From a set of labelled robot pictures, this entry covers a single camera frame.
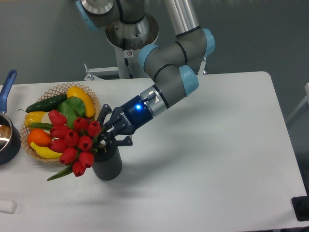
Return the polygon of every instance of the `green leaf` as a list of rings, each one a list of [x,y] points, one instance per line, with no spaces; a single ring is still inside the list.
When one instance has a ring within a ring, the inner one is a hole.
[[[46,131],[50,131],[53,128],[53,125],[50,124],[50,123],[32,122],[27,127],[39,128],[39,129],[43,129],[43,130],[46,130]]]
[[[96,154],[96,153],[98,152],[98,149],[92,148],[92,149],[90,150],[90,152],[91,152],[92,154]]]
[[[67,118],[67,126],[73,129],[74,120],[85,116],[86,107],[81,99],[69,97],[57,107],[57,110]]]
[[[69,175],[73,172],[72,170],[72,164],[70,164],[68,167],[66,167],[65,169],[61,170],[60,172],[58,172],[57,174],[51,176],[50,178],[47,179],[47,181],[50,181],[50,180],[55,180],[55,179],[58,179],[58,178],[61,178],[61,177],[64,177],[66,175]]]

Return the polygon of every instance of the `wicker basket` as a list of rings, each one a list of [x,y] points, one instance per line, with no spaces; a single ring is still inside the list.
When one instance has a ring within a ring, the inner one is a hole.
[[[98,100],[95,92],[93,92],[89,87],[85,87],[84,85],[67,83],[67,84],[55,86],[53,88],[50,88],[47,92],[45,92],[45,94],[42,95],[41,98],[38,99],[38,102],[42,101],[44,99],[53,97],[55,95],[60,95],[60,94],[66,93],[67,90],[71,86],[78,86],[79,88],[82,88],[89,95],[89,97],[91,98],[91,100],[92,100],[92,102],[95,106],[95,118],[97,118],[99,113],[100,113],[99,100]],[[42,161],[42,162],[59,162],[59,159],[45,159],[45,158],[39,156],[36,153],[36,151],[34,149],[32,149],[32,147],[27,143],[27,137],[28,137],[30,131],[31,130],[29,128],[27,128],[25,125],[22,125],[22,129],[20,131],[21,146],[25,149],[26,153],[28,155],[30,155],[31,157],[33,157],[34,159]]]

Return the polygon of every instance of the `white table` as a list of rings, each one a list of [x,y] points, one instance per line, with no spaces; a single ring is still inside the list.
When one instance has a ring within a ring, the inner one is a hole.
[[[306,195],[270,76],[205,75],[190,97],[154,118],[120,148],[112,181],[91,169],[47,182],[62,169],[23,150],[0,166],[0,213],[8,232],[237,232],[303,227],[291,198]],[[82,82],[100,103],[119,106],[150,79]],[[7,116],[20,129],[25,109],[57,83],[14,85]]]

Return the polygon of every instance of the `tulip bouquet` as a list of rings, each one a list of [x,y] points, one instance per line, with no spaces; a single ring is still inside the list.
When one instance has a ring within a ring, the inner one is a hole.
[[[37,124],[38,127],[50,128],[50,134],[54,138],[48,148],[54,152],[62,153],[59,161],[67,167],[47,180],[54,180],[68,174],[82,176],[86,168],[90,168],[97,153],[97,147],[104,146],[98,142],[98,136],[102,132],[100,123],[94,119],[87,120],[77,117],[73,122],[73,129],[66,125],[67,119],[57,110],[49,112],[51,124]]]

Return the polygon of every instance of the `saucepan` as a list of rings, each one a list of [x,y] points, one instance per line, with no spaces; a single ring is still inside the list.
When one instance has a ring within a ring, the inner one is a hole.
[[[6,114],[7,98],[16,78],[16,70],[10,70],[0,92],[0,165],[7,163],[18,153],[21,145],[19,131]]]

